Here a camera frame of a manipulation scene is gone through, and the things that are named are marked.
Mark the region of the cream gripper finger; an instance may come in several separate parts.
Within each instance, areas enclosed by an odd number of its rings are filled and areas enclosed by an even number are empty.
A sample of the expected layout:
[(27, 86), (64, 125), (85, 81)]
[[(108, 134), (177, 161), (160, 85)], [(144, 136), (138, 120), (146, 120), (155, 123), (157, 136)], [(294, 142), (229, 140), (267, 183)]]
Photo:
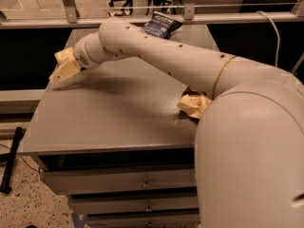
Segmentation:
[(51, 79), (56, 83), (62, 83), (67, 79), (67, 77), (61, 73), (55, 73), (51, 75)]

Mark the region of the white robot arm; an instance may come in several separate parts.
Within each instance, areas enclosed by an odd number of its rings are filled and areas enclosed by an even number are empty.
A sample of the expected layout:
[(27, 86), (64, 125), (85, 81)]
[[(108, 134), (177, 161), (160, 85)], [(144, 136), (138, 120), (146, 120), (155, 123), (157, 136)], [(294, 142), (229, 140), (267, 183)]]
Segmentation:
[(112, 17), (56, 53), (57, 82), (106, 61), (138, 57), (206, 94), (195, 139), (204, 228), (304, 228), (304, 94), (275, 66), (170, 40), (172, 20), (143, 27)]

